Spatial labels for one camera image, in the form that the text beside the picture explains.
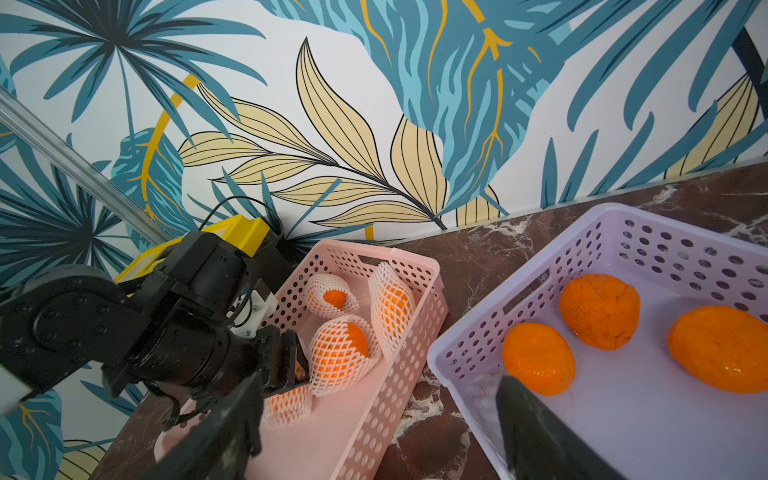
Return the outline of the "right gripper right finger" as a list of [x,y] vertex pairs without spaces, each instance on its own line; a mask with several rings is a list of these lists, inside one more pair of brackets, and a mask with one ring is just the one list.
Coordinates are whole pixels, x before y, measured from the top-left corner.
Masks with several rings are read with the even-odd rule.
[[496,407],[506,462],[516,479],[623,477],[516,378],[502,378]]

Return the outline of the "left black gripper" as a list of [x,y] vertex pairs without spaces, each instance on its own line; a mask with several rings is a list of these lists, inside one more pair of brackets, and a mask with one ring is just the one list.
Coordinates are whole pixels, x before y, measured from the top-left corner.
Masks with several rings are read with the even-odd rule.
[[295,331],[267,326],[253,339],[221,331],[203,370],[203,392],[227,396],[243,381],[255,377],[269,398],[310,382],[309,363]]

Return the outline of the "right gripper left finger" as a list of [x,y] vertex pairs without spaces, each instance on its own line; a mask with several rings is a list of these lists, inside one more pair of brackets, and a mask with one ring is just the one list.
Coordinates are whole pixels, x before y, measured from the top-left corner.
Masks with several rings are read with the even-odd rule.
[[261,452],[262,392],[256,374],[244,380],[142,477],[243,479],[250,458]]

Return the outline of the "netted orange end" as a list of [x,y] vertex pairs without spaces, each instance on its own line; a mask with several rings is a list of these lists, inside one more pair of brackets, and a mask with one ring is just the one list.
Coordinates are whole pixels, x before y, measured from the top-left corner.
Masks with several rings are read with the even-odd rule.
[[286,393],[265,400],[261,427],[276,430],[308,417],[312,411],[311,384],[306,383]]

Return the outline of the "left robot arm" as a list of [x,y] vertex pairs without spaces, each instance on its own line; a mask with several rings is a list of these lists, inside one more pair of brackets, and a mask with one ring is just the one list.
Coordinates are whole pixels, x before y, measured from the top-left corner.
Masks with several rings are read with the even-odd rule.
[[256,377],[265,396],[307,384],[296,334],[276,326],[254,338],[233,333],[266,266],[202,231],[168,247],[149,274],[118,283],[81,264],[62,265],[1,294],[5,388],[23,401],[97,361],[111,396],[160,382],[198,396],[226,396]]

